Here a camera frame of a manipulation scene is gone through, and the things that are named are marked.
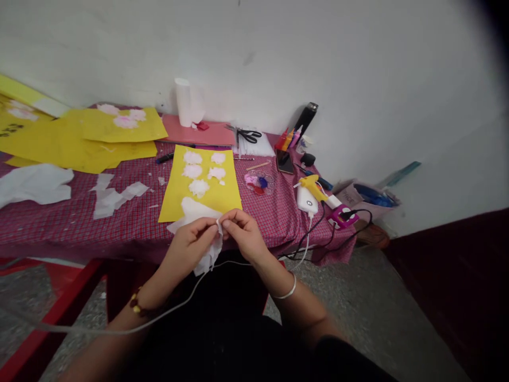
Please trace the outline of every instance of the finger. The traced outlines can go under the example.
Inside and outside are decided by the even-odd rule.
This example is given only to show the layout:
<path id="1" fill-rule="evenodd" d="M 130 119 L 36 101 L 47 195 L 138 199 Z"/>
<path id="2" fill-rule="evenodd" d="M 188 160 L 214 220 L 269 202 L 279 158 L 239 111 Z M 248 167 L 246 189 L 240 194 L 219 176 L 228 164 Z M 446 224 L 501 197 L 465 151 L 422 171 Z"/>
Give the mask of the finger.
<path id="1" fill-rule="evenodd" d="M 242 235 L 245 233 L 242 228 L 240 228 L 237 224 L 232 222 L 231 220 L 225 220 L 223 222 L 223 228 L 230 234 L 231 237 L 235 239 L 235 241 L 239 242 L 242 238 Z"/>
<path id="2" fill-rule="evenodd" d="M 253 218 L 242 210 L 233 209 L 221 216 L 219 223 L 223 224 L 225 220 L 237 221 L 240 225 L 246 225 L 249 221 L 253 220 Z"/>
<path id="3" fill-rule="evenodd" d="M 216 219 L 214 219 L 214 218 L 199 218 L 199 219 L 196 219 L 195 221 L 187 224 L 187 227 L 190 229 L 190 231 L 195 236 L 198 236 L 198 234 L 201 231 L 203 231 L 207 227 L 210 227 L 211 225 L 216 225 Z"/>
<path id="4" fill-rule="evenodd" d="M 207 230 L 201 234 L 200 238 L 196 240 L 194 243 L 190 245 L 190 247 L 193 248 L 193 250 L 197 251 L 200 254 L 204 254 L 207 252 L 208 247 L 212 244 L 214 241 L 214 238 L 216 236 L 216 233 L 218 231 L 217 225 L 211 225 Z"/>

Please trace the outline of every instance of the floor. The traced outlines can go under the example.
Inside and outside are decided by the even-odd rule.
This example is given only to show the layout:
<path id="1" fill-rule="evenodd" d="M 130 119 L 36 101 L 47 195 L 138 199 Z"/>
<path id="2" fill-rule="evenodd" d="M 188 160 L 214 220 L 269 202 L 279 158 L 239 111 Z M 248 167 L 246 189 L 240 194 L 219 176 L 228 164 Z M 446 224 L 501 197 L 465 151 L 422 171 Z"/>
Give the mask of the floor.
<path id="1" fill-rule="evenodd" d="M 358 250 L 348 265 L 318 268 L 304 262 L 295 273 L 325 302 L 353 346 L 399 381 L 469 381 L 381 251 Z M 104 282 L 94 291 L 76 325 L 105 325 L 103 292 Z M 38 318 L 55 301 L 41 266 L 1 278 L 0 294 Z M 280 320 L 271 300 L 265 314 Z M 29 333 L 28 325 L 0 310 L 0 365 Z M 55 380 L 90 340 L 87 335 L 69 334 L 41 381 Z"/>

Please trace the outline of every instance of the beaded bracelet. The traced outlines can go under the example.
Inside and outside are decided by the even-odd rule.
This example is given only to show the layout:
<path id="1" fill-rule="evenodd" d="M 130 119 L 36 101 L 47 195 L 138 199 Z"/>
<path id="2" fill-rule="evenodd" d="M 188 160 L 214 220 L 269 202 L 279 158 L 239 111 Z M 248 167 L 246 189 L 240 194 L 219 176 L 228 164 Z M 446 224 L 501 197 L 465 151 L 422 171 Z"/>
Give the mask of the beaded bracelet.
<path id="1" fill-rule="evenodd" d="M 131 297 L 131 301 L 129 302 L 129 306 L 133 309 L 133 312 L 139 315 L 140 317 L 145 317 L 147 314 L 151 312 L 151 310 L 144 309 L 140 305 L 138 305 L 138 293 L 141 290 L 142 286 L 138 288 L 138 291 L 134 293 Z"/>

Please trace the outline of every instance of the black cable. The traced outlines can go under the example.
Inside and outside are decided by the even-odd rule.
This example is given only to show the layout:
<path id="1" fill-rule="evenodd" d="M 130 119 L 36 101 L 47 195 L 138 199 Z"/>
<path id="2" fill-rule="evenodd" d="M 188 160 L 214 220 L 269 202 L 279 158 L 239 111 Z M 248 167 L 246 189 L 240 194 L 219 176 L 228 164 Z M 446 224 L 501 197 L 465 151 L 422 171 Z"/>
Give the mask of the black cable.
<path id="1" fill-rule="evenodd" d="M 311 261 L 312 263 L 319 263 L 320 261 L 323 260 L 323 258 L 327 255 L 327 253 L 329 252 L 335 252 L 335 251 L 339 251 L 340 249 L 342 249 L 345 245 L 347 245 L 354 237 L 356 237 L 360 232 L 364 231 L 366 228 L 368 228 L 370 225 L 373 224 L 373 214 L 371 213 L 370 210 L 366 210 L 366 209 L 358 209 L 358 210 L 353 210 L 351 211 L 353 215 L 354 213 L 357 213 L 359 211 L 366 211 L 366 212 L 369 212 L 370 214 L 370 221 L 364 226 L 362 227 L 361 229 L 359 229 L 356 233 L 354 233 L 353 235 L 351 235 L 348 239 L 346 239 L 338 248 L 336 249 L 329 249 L 327 252 L 325 252 L 322 257 L 320 257 L 318 260 L 316 261 L 313 261 L 313 260 L 309 260 Z"/>
<path id="2" fill-rule="evenodd" d="M 362 227 L 361 229 L 359 229 L 357 232 L 355 232 L 353 235 L 351 235 L 350 237 L 348 237 L 348 239 L 346 239 L 338 248 L 336 249 L 329 249 L 327 252 L 325 252 L 322 257 L 320 257 L 320 259 L 316 260 L 316 261 L 313 261 L 313 260 L 308 260 L 308 259 L 305 259 L 304 261 L 309 261 L 311 263 L 319 263 L 320 261 L 322 261 L 322 259 L 329 253 L 329 252 L 334 252 L 334 251 L 339 251 L 341 249 L 343 249 L 343 247 L 345 245 L 347 245 L 355 236 L 357 236 L 360 232 L 364 231 L 367 227 L 369 227 L 370 225 L 373 224 L 373 214 L 371 213 L 371 211 L 369 210 L 366 210 L 366 209 L 358 209 L 358 210 L 352 210 L 350 212 L 347 212 L 347 213 L 343 213 L 343 214 L 340 214 L 340 216 L 344 219 L 344 220 L 348 220 L 350 219 L 350 217 L 354 214 L 356 214 L 357 212 L 360 212 L 360 211 L 366 211 L 366 212 L 369 212 L 370 214 L 370 221 L 364 226 Z M 330 238 L 329 242 L 323 246 L 320 246 L 320 247 L 315 247 L 313 249 L 318 249 L 318 248 L 325 248 L 327 247 L 331 242 L 332 242 L 332 239 L 334 237 L 334 233 L 336 232 L 336 230 L 334 229 L 332 231 L 332 237 Z M 300 261 L 302 258 L 299 258 L 299 259 L 296 259 L 296 258 L 288 258 L 290 260 L 294 260 L 294 261 Z"/>
<path id="3" fill-rule="evenodd" d="M 314 230 L 318 224 L 320 224 L 320 222 L 323 220 L 324 216 L 325 216 L 325 202 L 324 201 L 320 201 L 321 205 L 322 205 L 322 209 L 323 209 L 323 213 L 322 213 L 322 217 L 316 222 L 316 224 L 311 227 L 311 229 L 306 232 L 304 234 L 304 236 L 302 237 L 301 241 L 299 241 L 299 245 L 297 246 L 297 249 L 295 250 L 295 252 L 291 253 L 291 254 L 282 254 L 280 257 L 283 257 L 283 256 L 295 256 L 298 252 L 299 252 L 299 248 L 301 247 L 302 243 L 304 242 L 304 239 L 306 238 L 307 235 L 309 235 L 311 233 L 312 230 Z"/>

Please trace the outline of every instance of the yellow glue gun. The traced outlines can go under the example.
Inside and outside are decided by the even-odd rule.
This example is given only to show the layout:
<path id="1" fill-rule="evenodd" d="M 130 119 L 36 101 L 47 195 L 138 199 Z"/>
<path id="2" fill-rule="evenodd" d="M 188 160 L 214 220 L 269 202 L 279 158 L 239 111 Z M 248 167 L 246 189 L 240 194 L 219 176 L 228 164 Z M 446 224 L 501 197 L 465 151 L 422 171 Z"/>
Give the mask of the yellow glue gun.
<path id="1" fill-rule="evenodd" d="M 329 197 L 320 191 L 316 184 L 317 181 L 318 174 L 309 175 L 299 180 L 301 186 L 307 188 L 311 195 L 313 195 L 318 202 L 326 202 Z"/>

